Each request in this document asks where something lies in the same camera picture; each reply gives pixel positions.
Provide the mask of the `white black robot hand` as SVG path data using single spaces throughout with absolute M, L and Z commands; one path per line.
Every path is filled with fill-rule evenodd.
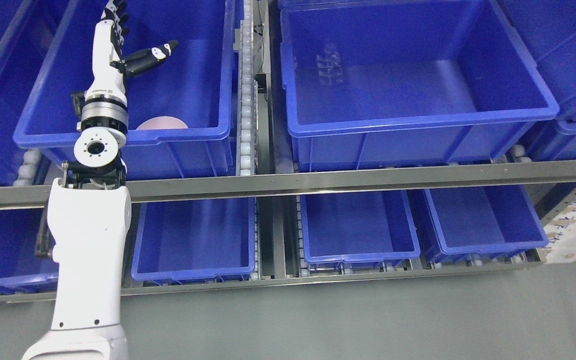
M 149 47 L 124 55 L 128 28 L 125 0 L 109 0 L 94 27 L 93 82 L 84 91 L 85 101 L 110 100 L 128 105 L 126 79 L 135 78 L 165 63 L 179 45 L 172 39 L 158 47 Z

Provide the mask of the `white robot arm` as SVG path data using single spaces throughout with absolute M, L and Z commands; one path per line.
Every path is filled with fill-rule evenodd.
M 126 360 L 121 276 L 131 198 L 121 147 L 127 102 L 99 90 L 75 92 L 71 99 L 80 117 L 75 161 L 63 162 L 46 203 L 58 264 L 55 307 L 50 330 L 23 359 Z

